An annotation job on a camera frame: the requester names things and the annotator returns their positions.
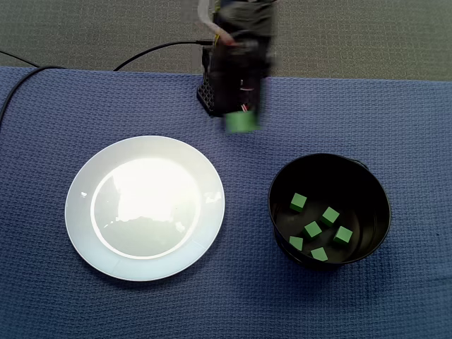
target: green cube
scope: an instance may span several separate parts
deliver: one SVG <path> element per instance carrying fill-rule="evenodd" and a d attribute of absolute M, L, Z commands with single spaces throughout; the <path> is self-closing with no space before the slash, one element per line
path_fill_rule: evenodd
<path fill-rule="evenodd" d="M 319 234 L 322 233 L 322 230 L 317 225 L 317 222 L 313 221 L 310 224 L 304 226 L 303 229 L 304 235 L 307 236 L 309 240 L 312 240 L 313 238 L 317 237 Z"/>
<path fill-rule="evenodd" d="M 303 249 L 303 238 L 290 237 L 289 243 L 299 251 Z"/>
<path fill-rule="evenodd" d="M 339 213 L 333 210 L 331 207 L 328 207 L 325 213 L 321 216 L 320 220 L 325 225 L 331 227 L 333 226 L 336 219 L 338 219 Z"/>
<path fill-rule="evenodd" d="M 290 202 L 290 208 L 301 212 L 306 203 L 306 196 L 296 193 Z"/>
<path fill-rule="evenodd" d="M 333 241 L 341 245 L 346 245 L 350 241 L 352 234 L 353 234 L 352 231 L 348 230 L 345 227 L 340 226 L 339 230 L 336 232 L 336 235 L 334 236 Z"/>
<path fill-rule="evenodd" d="M 227 113 L 225 122 L 231 133 L 247 133 L 259 129 L 253 111 Z"/>
<path fill-rule="evenodd" d="M 320 247 L 319 249 L 313 249 L 311 251 L 311 255 L 314 259 L 320 260 L 320 261 L 327 261 L 328 257 L 325 253 L 325 250 L 323 247 Z"/>

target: blue cloth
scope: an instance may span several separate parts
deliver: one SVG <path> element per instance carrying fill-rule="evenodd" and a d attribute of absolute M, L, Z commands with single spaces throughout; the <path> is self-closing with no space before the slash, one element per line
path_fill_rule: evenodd
<path fill-rule="evenodd" d="M 30 69 L 0 68 L 0 102 Z M 199 76 L 47 70 L 0 128 L 0 338 L 452 338 L 452 83 L 268 80 L 263 130 L 227 135 Z M 204 153 L 225 220 L 192 267 L 157 282 L 91 268 L 66 233 L 77 171 L 121 139 L 162 135 Z M 278 248 L 267 193 L 309 153 L 361 160 L 393 219 L 370 257 L 333 272 Z"/>

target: gray carpet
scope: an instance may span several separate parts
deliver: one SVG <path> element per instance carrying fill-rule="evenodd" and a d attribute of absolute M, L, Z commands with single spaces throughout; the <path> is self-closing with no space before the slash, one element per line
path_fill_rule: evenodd
<path fill-rule="evenodd" d="M 210 37 L 197 0 L 0 0 L 0 49 L 39 64 L 113 69 L 163 42 Z M 280 0 L 276 76 L 452 80 L 450 0 Z M 200 73 L 197 46 L 124 70 Z M 0 66 L 23 64 L 0 55 Z"/>

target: bowl handle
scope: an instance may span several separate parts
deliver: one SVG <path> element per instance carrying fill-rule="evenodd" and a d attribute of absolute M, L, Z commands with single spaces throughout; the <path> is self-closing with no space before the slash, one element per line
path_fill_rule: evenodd
<path fill-rule="evenodd" d="M 358 165 L 363 166 L 366 170 L 369 170 L 369 168 L 368 168 L 363 162 L 361 162 L 361 161 L 359 161 L 359 160 L 352 159 L 351 157 L 349 157 L 348 160 L 354 161 L 354 162 L 356 162 Z"/>

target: black cable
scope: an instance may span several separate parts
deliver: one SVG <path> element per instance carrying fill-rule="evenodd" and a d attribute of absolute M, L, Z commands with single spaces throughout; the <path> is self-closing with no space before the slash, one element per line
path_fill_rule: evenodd
<path fill-rule="evenodd" d="M 137 55 L 131 57 L 129 60 L 126 60 L 125 62 L 123 62 L 122 64 L 120 64 L 118 67 L 116 67 L 113 71 L 119 71 L 120 69 L 122 69 L 125 65 L 127 65 L 128 63 L 132 62 L 135 59 L 138 59 L 139 57 L 142 57 L 144 54 L 147 53 L 151 53 L 156 51 L 157 49 L 161 49 L 161 48 L 165 48 L 168 46 L 174 46 L 175 44 L 199 44 L 201 46 L 210 46 L 213 44 L 213 41 L 211 40 L 195 40 L 195 41 L 177 41 L 177 42 L 168 42 L 166 44 L 161 44 L 159 46 L 155 46 L 153 48 L 147 49 L 141 53 L 138 53 Z"/>
<path fill-rule="evenodd" d="M 3 119 L 5 112 L 6 112 L 6 108 L 8 107 L 9 102 L 11 101 L 11 98 L 13 97 L 14 93 L 17 91 L 17 89 L 19 89 L 19 87 L 22 86 L 22 84 L 24 82 L 26 82 L 27 79 L 31 78 L 32 76 L 34 76 L 35 74 L 42 72 L 45 69 L 63 69 L 64 67 L 60 67 L 60 66 L 43 66 L 43 67 L 39 67 L 37 69 L 33 69 L 30 73 L 27 73 L 26 75 L 24 75 L 15 85 L 14 87 L 9 91 L 8 95 L 6 96 L 6 99 L 3 103 L 3 107 L 0 110 L 0 126 L 1 126 L 1 120 Z"/>
<path fill-rule="evenodd" d="M 29 65 L 31 65 L 31 66 L 34 66 L 34 67 L 39 67 L 39 66 L 40 66 L 40 65 L 35 64 L 34 62 L 28 61 L 27 59 L 23 59 L 23 58 L 21 58 L 20 56 L 17 56 L 17 55 L 15 55 L 15 54 L 12 54 L 12 53 L 9 53 L 9 52 L 2 51 L 1 49 L 0 49 L 0 53 L 5 54 L 5 55 L 8 55 L 8 56 L 10 56 L 10 57 L 13 57 L 13 58 L 15 58 L 15 59 L 17 59 L 17 60 L 21 60 L 21 61 L 23 61 L 23 62 L 25 62 L 25 63 L 27 63 L 27 64 L 29 64 Z"/>

